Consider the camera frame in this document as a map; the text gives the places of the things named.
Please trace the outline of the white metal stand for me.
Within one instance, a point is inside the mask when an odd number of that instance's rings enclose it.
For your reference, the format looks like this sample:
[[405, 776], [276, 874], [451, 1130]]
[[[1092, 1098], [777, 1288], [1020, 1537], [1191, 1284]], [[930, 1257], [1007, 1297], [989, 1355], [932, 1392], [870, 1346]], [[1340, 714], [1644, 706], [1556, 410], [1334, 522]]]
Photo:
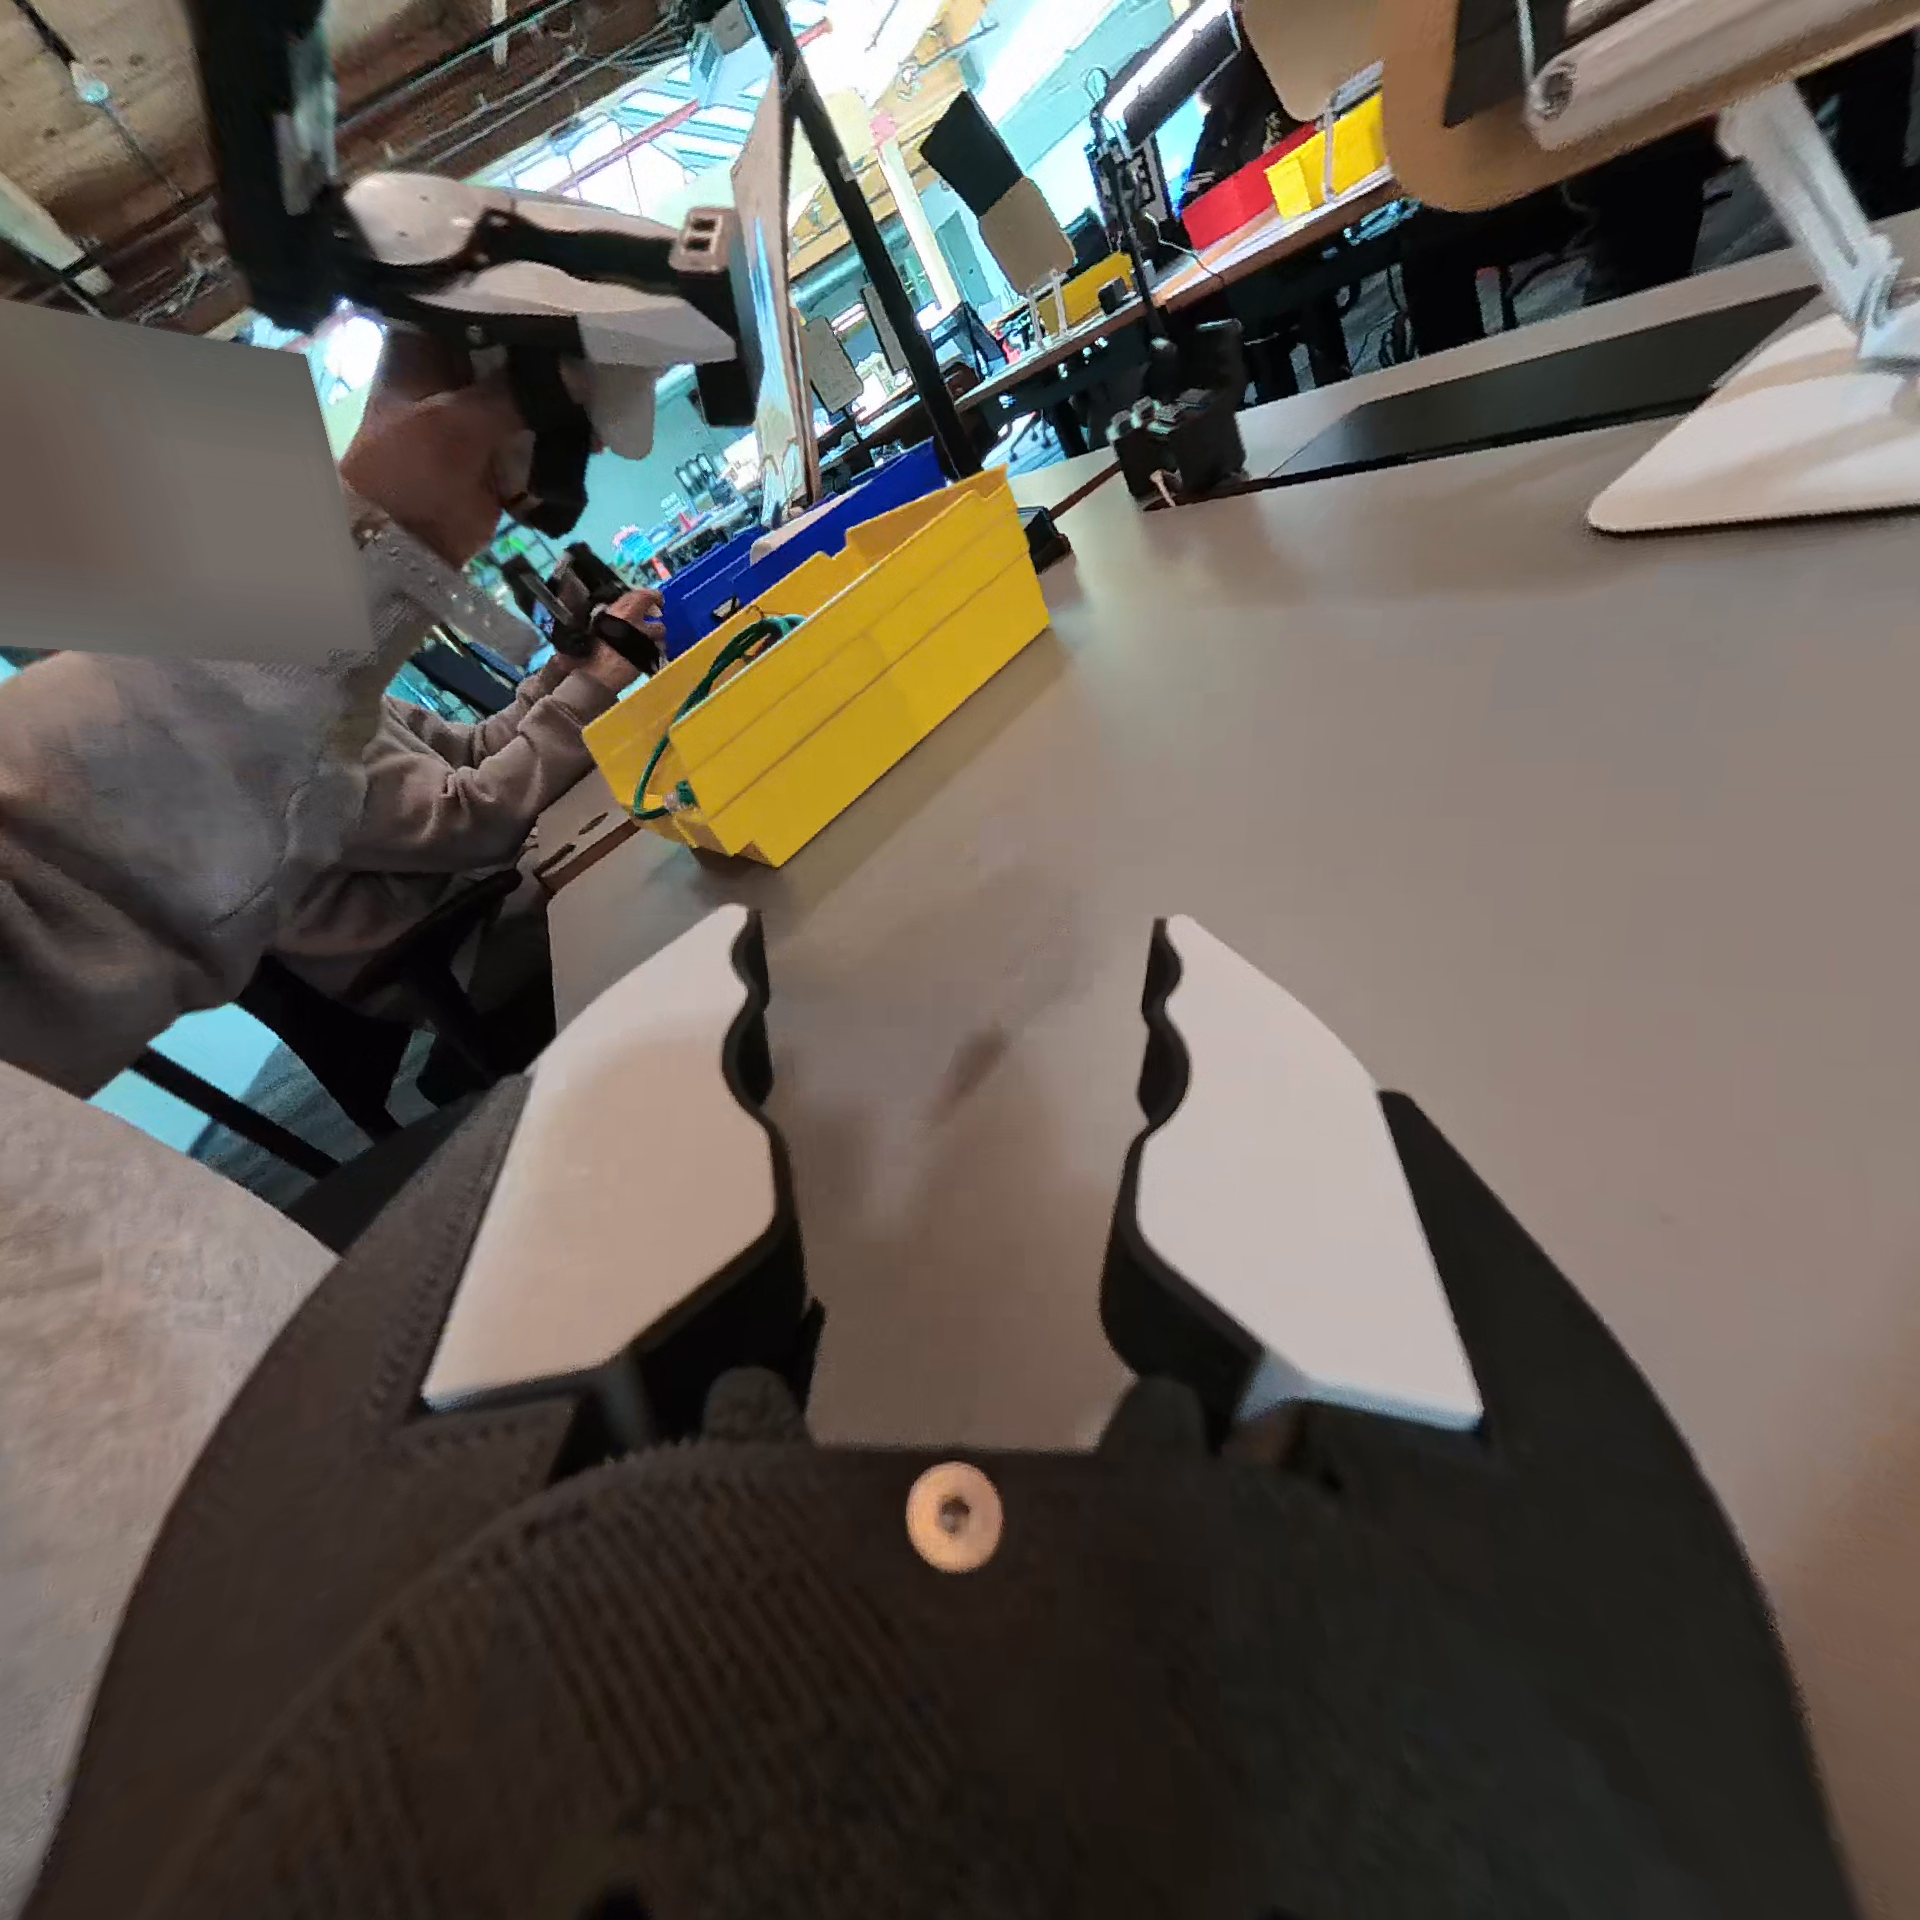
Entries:
[[1783, 335], [1588, 507], [1609, 538], [1913, 512], [1916, 282], [1862, 215], [1797, 84], [1725, 108], [1719, 145], [1815, 270], [1829, 314]]

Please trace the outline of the small yellow bin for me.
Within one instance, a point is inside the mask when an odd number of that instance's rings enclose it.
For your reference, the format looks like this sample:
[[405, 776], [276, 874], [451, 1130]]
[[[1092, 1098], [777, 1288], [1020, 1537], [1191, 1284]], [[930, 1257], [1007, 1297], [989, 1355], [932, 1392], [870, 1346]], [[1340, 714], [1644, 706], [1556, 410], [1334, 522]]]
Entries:
[[1029, 312], [1043, 338], [1058, 338], [1070, 330], [1122, 312], [1133, 300], [1133, 262], [1114, 251], [1073, 276], [1044, 276], [1029, 298]]
[[1263, 182], [1276, 212], [1301, 223], [1385, 171], [1382, 95], [1377, 92], [1290, 145], [1263, 167]]

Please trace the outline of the small red bin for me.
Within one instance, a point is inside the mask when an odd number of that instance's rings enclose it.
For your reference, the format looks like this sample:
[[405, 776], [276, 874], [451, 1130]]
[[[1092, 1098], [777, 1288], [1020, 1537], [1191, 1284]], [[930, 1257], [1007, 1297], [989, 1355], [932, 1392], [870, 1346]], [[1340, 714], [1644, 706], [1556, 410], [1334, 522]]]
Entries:
[[1266, 169], [1297, 154], [1311, 134], [1317, 134], [1317, 123], [1293, 129], [1207, 190], [1189, 190], [1179, 212], [1189, 250], [1195, 257], [1207, 254], [1243, 227], [1276, 212], [1277, 203], [1266, 184]]

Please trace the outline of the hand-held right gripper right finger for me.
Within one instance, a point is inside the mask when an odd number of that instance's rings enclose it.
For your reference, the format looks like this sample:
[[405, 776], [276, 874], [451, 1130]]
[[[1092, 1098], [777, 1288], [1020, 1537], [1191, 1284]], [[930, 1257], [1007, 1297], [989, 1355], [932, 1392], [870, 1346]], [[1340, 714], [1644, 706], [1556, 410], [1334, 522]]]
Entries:
[[1193, 916], [1155, 921], [1138, 1014], [1138, 1130], [1098, 1292], [1122, 1364], [1181, 1388], [1209, 1452], [1261, 1452], [1317, 1408], [1478, 1435], [1484, 1392], [1366, 1065]]

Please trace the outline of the person's left forearm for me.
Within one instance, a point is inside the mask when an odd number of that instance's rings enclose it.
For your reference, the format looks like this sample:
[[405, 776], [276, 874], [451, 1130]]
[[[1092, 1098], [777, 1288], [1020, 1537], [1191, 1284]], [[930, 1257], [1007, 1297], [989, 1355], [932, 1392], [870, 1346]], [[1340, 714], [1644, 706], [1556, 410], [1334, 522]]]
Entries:
[[321, 667], [57, 655], [2, 690], [2, 1059], [94, 1098], [231, 1002], [361, 817], [379, 705], [422, 632]]

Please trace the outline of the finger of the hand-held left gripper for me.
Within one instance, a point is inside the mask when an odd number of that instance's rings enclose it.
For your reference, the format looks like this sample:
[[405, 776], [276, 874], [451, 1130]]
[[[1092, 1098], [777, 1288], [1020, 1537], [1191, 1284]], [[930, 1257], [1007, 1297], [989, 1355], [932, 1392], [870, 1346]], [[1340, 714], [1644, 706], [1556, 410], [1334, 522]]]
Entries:
[[738, 270], [731, 209], [695, 209], [681, 230], [556, 195], [371, 174], [343, 193], [348, 282], [453, 282], [531, 266], [574, 282], [706, 282]]
[[457, 274], [405, 290], [415, 326], [473, 351], [527, 351], [601, 369], [725, 367], [735, 338], [679, 296], [569, 274]]

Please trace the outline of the long work table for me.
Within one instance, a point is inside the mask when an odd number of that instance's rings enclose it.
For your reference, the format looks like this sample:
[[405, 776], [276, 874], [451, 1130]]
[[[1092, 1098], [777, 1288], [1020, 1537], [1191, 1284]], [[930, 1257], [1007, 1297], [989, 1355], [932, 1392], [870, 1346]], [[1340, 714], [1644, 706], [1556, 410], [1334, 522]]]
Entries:
[[1133, 296], [1114, 312], [1098, 310], [1089, 321], [1070, 328], [1038, 353], [965, 392], [958, 398], [958, 410], [963, 416], [1001, 410], [1034, 412], [1039, 407], [1039, 400], [1023, 398], [1023, 393], [1043, 390], [1058, 369], [1065, 369], [1079, 354], [1115, 342], [1125, 330], [1169, 315], [1193, 302], [1225, 296], [1239, 282], [1249, 282], [1297, 257], [1308, 257], [1334, 243], [1342, 233], [1398, 196], [1401, 184], [1382, 166], [1345, 195], [1301, 217], [1282, 217], [1270, 209], [1225, 236], [1209, 251], [1189, 259], [1146, 296]]

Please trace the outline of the black slanted pole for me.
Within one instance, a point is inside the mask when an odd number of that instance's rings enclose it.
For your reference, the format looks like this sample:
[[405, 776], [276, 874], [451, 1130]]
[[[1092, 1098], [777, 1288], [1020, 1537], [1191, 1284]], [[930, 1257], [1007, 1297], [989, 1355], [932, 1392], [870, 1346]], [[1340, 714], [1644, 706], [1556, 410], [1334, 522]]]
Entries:
[[806, 145], [821, 162], [831, 203], [843, 217], [849, 239], [897, 335], [941, 467], [953, 483], [963, 483], [979, 474], [974, 442], [958, 414], [956, 398], [947, 390], [938, 353], [919, 326], [916, 310], [905, 298], [897, 263], [883, 246], [878, 219], [858, 185], [855, 166], [831, 123], [826, 97], [806, 68], [788, 15], [780, 3], [748, 3], [746, 10], [772, 57], [782, 108], [801, 122]]

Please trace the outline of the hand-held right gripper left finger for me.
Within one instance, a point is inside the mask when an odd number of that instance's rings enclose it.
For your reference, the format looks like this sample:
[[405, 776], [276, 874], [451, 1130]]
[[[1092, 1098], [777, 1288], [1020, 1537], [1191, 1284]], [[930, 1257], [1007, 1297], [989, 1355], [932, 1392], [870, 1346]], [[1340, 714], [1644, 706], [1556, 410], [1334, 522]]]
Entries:
[[550, 1042], [479, 1214], [425, 1412], [563, 1401], [595, 1442], [676, 1442], [740, 1369], [804, 1406], [826, 1311], [765, 1113], [761, 916], [725, 903]]

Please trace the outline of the large yellow plastic bin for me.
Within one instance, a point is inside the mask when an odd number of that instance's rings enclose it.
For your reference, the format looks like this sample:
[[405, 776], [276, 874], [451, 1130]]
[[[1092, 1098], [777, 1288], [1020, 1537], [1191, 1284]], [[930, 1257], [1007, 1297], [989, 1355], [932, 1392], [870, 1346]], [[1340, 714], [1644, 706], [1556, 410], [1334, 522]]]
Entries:
[[1049, 626], [1001, 468], [855, 526], [589, 723], [637, 828], [786, 865]]

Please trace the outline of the black and wood panel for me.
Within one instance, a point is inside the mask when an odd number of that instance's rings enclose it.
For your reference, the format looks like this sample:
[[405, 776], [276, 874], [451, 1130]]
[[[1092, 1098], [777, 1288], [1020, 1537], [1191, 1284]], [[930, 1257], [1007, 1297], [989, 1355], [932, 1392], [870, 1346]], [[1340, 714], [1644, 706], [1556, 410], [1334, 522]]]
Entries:
[[986, 250], [1018, 298], [1065, 286], [1075, 246], [974, 92], [951, 97], [921, 138], [921, 158], [975, 217]]
[[1239, 38], [1284, 115], [1311, 123], [1381, 72], [1381, 3], [1239, 3]]

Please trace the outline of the black desk lamp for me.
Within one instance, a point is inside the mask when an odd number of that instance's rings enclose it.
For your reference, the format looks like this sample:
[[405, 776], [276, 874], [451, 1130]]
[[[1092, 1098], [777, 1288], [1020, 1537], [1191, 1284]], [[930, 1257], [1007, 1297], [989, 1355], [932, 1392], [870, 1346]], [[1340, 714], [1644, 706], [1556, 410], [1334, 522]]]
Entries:
[[1235, 3], [1195, 3], [1132, 63], [1098, 104], [1107, 129], [1138, 147], [1241, 50]]

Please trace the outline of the paper covered board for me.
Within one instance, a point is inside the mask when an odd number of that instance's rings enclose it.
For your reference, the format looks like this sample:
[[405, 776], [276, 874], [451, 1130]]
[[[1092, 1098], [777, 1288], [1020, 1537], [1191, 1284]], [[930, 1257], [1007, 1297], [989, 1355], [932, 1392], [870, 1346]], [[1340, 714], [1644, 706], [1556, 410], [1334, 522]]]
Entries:
[[765, 531], [803, 518], [821, 492], [814, 396], [788, 286], [791, 118], [782, 99], [780, 72], [774, 72], [731, 169], [735, 212], [731, 274], [740, 361], [751, 390], [759, 522]]

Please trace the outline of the person's left hand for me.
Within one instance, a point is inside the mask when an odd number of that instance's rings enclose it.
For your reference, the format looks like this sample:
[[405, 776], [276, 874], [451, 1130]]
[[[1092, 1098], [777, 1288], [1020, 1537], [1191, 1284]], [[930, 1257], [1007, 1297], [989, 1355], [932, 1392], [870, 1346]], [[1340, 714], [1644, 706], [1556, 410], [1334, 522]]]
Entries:
[[527, 440], [506, 376], [478, 376], [443, 344], [396, 330], [338, 475], [346, 492], [465, 569], [518, 495]]

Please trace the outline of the black pole clamp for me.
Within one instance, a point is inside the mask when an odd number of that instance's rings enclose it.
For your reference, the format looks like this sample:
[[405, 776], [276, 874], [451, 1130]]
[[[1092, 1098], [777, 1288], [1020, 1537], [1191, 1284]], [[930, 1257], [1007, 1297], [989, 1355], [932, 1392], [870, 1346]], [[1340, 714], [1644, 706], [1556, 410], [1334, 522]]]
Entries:
[[[1241, 100], [1241, 59], [1235, 57], [1181, 106], [1201, 104], [1204, 111], [1193, 147], [1198, 161], [1211, 162], [1204, 185], [1221, 178], [1221, 166], [1236, 152]], [[1158, 215], [1166, 178], [1156, 138], [1132, 147], [1100, 122], [1098, 106], [1090, 112], [1089, 166], [1100, 219], [1114, 248], [1133, 262], [1138, 296], [1155, 286], [1163, 257], [1195, 259], [1179, 217]], [[1143, 323], [1143, 387], [1109, 427], [1132, 497], [1201, 497], [1235, 479], [1243, 467], [1243, 446], [1233, 419], [1243, 393], [1241, 323], [1225, 296]]]

